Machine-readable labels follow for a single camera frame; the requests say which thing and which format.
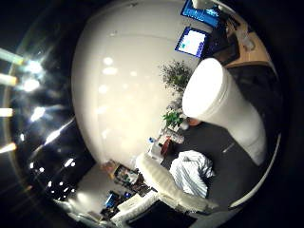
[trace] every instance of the green plant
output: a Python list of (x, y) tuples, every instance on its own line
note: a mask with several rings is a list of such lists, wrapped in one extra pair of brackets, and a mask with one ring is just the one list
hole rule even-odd
[(162, 118), (166, 121), (165, 126), (172, 126), (173, 128), (177, 125), (180, 126), (183, 118), (180, 117), (181, 113), (177, 111), (169, 111), (162, 116)]
[(173, 60), (168, 66), (160, 66), (160, 69), (165, 87), (171, 87), (182, 95), (192, 75), (192, 69), (184, 61), (176, 60)]

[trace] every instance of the white wall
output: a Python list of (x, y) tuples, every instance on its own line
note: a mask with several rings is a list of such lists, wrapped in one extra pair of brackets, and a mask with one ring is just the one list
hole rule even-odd
[(110, 190), (121, 194), (127, 191), (124, 187), (115, 184), (106, 172), (95, 164), (78, 183), (77, 190), (66, 197), (66, 201), (80, 213), (94, 211), (99, 214), (105, 208)]
[(186, 26), (210, 31), (181, 16), (184, 1), (116, 1), (93, 16), (76, 48), (72, 95), (85, 143), (98, 163), (133, 168), (157, 137), (172, 100), (158, 66), (173, 59), (195, 68), (199, 59), (175, 51)]

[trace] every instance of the dark carpet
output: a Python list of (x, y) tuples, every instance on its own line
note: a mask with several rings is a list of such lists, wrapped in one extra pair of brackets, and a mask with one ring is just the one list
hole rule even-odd
[[(222, 127), (209, 123), (190, 126), (180, 130), (185, 140), (174, 144), (161, 165), (170, 168), (179, 152), (195, 150), (207, 156), (214, 163), (216, 176), (205, 180), (208, 185), (208, 199), (219, 204), (220, 210), (227, 210), (235, 200), (246, 195), (261, 179), (276, 148), (276, 139), (281, 126), (282, 99), (278, 81), (268, 66), (238, 66), (228, 69), (248, 101), (256, 108), (265, 125), (267, 136), (267, 157), (256, 166), (247, 153)], [(229, 145), (234, 144), (223, 153)]]
[(177, 212), (165, 203), (156, 201), (148, 210), (130, 220), (132, 228), (184, 228), (197, 219)]

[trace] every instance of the white cylindrical object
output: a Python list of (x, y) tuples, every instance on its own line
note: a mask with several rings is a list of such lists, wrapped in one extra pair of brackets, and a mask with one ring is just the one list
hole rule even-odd
[(263, 122), (216, 59), (205, 59), (198, 65), (183, 93), (182, 110), (189, 117), (226, 128), (255, 164), (263, 163)]
[(157, 142), (151, 144), (151, 147), (148, 151), (148, 155), (156, 160), (158, 163), (162, 163), (163, 155), (161, 154), (162, 148), (158, 145)]
[(16, 55), (2, 48), (0, 48), (0, 59), (16, 65), (22, 65), (24, 63), (24, 58), (22, 56)]
[(244, 30), (237, 30), (236, 35), (238, 40), (246, 48), (247, 51), (255, 49), (255, 43), (249, 38), (248, 32)]
[(9, 107), (0, 107), (0, 117), (11, 117), (13, 109)]

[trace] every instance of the computer monitor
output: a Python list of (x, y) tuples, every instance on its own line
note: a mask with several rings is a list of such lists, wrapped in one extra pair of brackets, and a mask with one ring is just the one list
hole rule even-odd
[(219, 24), (219, 13), (215, 9), (195, 9), (191, 0), (185, 2), (181, 15), (206, 23), (213, 28)]
[(175, 50), (201, 58), (206, 50), (209, 33), (186, 27)]

